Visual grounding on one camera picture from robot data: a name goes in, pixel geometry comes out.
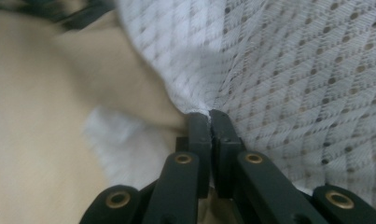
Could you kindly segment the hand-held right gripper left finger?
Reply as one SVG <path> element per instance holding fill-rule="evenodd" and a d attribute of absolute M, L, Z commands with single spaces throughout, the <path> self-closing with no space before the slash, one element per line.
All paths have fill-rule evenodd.
<path fill-rule="evenodd" d="M 210 188 L 212 142 L 210 122 L 204 114 L 188 115 L 188 135 L 176 138 L 175 151 L 188 151 L 199 157 L 198 197 L 206 198 Z"/>

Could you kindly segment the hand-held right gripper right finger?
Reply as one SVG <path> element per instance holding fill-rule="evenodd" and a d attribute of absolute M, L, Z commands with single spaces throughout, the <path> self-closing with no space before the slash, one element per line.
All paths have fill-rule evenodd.
<path fill-rule="evenodd" d="M 219 110 L 210 111 L 213 140 L 212 167 L 216 193 L 219 198 L 231 198 L 234 188 L 233 167 L 244 150 L 230 117 Z"/>

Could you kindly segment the white mesh laundry bag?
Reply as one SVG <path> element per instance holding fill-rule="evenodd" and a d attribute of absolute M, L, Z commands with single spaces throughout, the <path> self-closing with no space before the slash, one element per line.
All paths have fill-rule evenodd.
<path fill-rule="evenodd" d="M 117 0 L 183 113 L 226 112 L 294 185 L 376 209 L 376 0 Z"/>

